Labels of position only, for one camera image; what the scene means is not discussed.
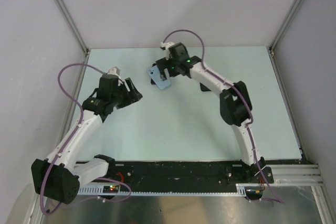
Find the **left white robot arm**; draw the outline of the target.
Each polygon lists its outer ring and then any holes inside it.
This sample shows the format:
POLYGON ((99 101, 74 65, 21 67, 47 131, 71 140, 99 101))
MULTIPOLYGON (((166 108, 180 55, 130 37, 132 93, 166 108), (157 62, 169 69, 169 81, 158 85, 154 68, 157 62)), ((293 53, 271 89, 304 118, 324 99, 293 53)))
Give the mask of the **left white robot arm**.
POLYGON ((113 158, 99 154, 79 167, 76 162, 81 149, 113 110, 130 106, 142 97, 131 78, 121 80, 117 74, 100 77, 99 86, 83 101, 75 125, 44 160, 36 159, 31 166, 35 191, 41 200, 50 198, 69 204, 80 187, 100 177, 106 182, 116 177, 113 158))

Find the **dark phone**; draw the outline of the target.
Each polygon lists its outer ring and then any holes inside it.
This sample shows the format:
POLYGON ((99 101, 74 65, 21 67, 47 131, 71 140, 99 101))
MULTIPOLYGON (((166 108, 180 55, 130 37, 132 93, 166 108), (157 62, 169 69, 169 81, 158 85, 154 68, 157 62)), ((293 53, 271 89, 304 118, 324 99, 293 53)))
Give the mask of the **dark phone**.
POLYGON ((157 65, 154 63, 149 71, 149 75, 150 75, 150 78, 151 78, 151 85, 156 85, 156 79, 158 77, 158 68, 157 68, 157 65))

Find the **light blue phone case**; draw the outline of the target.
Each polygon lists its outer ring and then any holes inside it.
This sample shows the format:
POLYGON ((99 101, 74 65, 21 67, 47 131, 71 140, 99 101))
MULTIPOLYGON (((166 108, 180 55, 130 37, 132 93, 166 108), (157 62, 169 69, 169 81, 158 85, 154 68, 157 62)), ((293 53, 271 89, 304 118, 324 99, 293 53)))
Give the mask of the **light blue phone case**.
POLYGON ((160 90, 164 90, 169 88, 172 85, 171 80, 161 80, 160 74, 158 73, 158 77, 156 79, 156 86, 160 89, 160 90))

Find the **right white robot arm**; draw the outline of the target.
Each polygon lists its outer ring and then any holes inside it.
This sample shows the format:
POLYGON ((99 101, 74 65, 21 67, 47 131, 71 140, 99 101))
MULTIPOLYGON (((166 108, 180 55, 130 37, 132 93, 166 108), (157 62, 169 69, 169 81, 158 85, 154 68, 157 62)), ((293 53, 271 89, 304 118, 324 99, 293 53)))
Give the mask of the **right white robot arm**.
POLYGON ((199 82, 219 98, 220 115, 225 123, 234 130, 241 153, 243 178, 253 183, 261 177, 261 168, 266 166, 264 158, 256 146, 251 130, 252 105, 246 85, 231 82, 210 69, 197 56, 181 61, 162 58, 148 70, 152 81, 160 90, 171 85, 171 78, 187 76, 199 82))

